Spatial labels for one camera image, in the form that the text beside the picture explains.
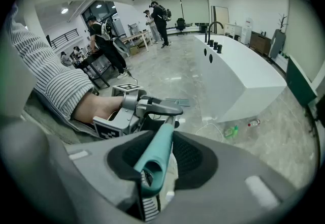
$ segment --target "office chair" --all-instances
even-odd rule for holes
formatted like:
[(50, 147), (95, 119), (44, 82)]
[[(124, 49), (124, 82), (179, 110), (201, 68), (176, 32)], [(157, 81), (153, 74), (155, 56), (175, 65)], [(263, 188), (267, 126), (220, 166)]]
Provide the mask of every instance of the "office chair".
[(175, 24), (175, 26), (176, 26), (176, 30), (180, 30), (181, 34), (184, 34), (183, 30), (185, 29), (185, 20), (183, 18), (178, 18), (177, 25)]

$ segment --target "black railing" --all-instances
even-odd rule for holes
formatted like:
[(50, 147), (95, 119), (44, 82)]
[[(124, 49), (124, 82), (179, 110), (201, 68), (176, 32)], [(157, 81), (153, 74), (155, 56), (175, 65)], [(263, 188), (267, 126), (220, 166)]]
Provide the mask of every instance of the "black railing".
[(55, 38), (53, 41), (51, 41), (52, 49), (55, 50), (65, 44), (68, 41), (71, 41), (72, 39), (79, 36), (77, 29), (71, 30), (64, 35), (61, 35), (57, 38)]

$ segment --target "wooden cabinet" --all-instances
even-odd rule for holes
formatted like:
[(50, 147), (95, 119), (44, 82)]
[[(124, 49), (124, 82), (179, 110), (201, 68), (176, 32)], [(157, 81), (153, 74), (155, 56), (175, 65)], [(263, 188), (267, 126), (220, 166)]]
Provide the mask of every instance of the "wooden cabinet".
[(252, 31), (249, 44), (250, 48), (254, 49), (255, 51), (265, 54), (266, 56), (269, 55), (271, 49), (271, 39)]

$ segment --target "cap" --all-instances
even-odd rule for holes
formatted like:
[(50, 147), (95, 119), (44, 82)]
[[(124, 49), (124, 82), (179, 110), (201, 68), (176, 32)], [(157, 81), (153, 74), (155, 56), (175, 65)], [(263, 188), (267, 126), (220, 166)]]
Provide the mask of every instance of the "cap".
[(96, 17), (94, 15), (91, 15), (87, 18), (87, 21), (86, 22), (89, 22), (89, 21), (96, 21)]
[(157, 4), (158, 5), (158, 3), (156, 1), (152, 1), (151, 4), (150, 4), (150, 6), (152, 6), (153, 4)]

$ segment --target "concrete floor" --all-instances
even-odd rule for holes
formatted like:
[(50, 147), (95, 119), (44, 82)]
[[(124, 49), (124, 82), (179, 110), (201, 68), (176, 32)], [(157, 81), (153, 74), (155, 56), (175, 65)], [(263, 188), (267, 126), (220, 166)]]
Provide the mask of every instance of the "concrete floor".
[[(208, 125), (197, 135), (222, 141), (243, 148), (263, 160), (286, 177), (295, 187), (306, 185), (316, 169), (317, 149), (315, 139), (303, 108), (291, 91), (286, 88), (282, 94), (259, 116), (261, 124), (248, 127), (250, 118), (216, 123), (209, 117), (209, 103), (206, 90), (197, 70), (194, 58), (193, 35), (171, 36), (172, 45), (161, 49), (161, 43), (143, 48), (135, 56), (126, 59), (138, 85), (155, 97), (189, 99), (190, 107), (183, 107), (179, 116), (178, 130), (195, 134), (208, 123), (215, 124), (223, 133), (230, 126), (238, 125), (238, 135), (233, 139), (223, 139), (220, 132)], [(131, 77), (121, 80), (114, 74), (106, 73), (111, 85), (136, 83)], [(110, 96), (111, 88), (100, 90), (100, 95)]]

